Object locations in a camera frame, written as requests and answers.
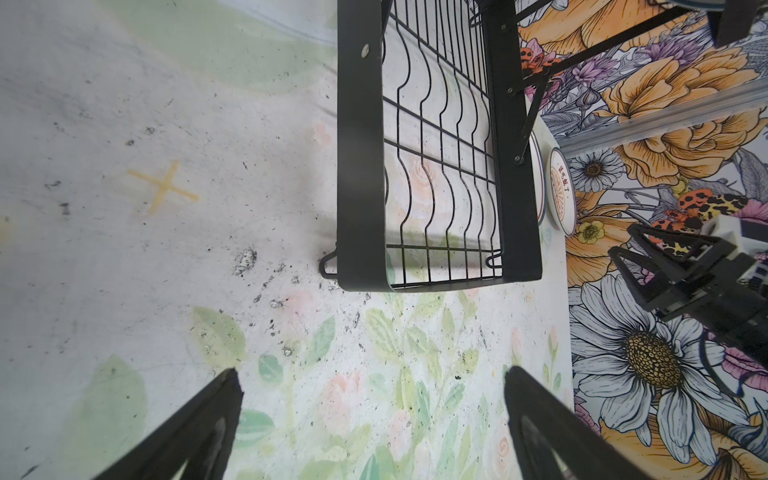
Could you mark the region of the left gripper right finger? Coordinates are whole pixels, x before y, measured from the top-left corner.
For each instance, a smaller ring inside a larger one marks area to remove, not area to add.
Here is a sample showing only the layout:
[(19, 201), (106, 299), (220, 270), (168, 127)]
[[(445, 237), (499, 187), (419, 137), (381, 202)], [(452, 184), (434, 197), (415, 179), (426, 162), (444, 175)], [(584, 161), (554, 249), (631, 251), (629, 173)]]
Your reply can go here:
[(519, 366), (505, 374), (508, 428), (524, 479), (646, 479)]

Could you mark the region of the white plate red ring pattern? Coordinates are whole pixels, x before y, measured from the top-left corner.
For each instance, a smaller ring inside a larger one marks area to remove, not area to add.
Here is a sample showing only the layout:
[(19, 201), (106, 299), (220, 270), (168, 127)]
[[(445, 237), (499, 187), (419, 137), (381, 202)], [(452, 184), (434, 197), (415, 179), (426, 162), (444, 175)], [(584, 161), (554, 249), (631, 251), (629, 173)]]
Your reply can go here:
[(532, 163), (537, 224), (541, 225), (546, 213), (545, 174), (540, 145), (534, 132), (531, 132), (529, 137), (529, 152)]

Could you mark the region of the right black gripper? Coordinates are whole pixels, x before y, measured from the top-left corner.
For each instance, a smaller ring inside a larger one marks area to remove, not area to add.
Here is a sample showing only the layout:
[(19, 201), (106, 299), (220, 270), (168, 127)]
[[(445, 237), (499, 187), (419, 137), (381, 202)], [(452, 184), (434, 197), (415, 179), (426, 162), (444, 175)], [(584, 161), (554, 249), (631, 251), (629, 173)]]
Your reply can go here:
[(671, 320), (688, 315), (716, 339), (767, 364), (767, 266), (718, 237), (634, 224), (646, 254), (621, 247), (609, 257), (640, 307)]

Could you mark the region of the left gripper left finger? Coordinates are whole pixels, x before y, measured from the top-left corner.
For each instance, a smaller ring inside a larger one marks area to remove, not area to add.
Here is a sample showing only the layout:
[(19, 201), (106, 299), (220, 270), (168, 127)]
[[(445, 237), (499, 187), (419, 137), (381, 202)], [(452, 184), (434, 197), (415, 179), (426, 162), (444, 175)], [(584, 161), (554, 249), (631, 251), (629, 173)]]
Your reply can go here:
[(221, 479), (233, 449), (242, 400), (237, 371), (222, 371), (97, 477)]

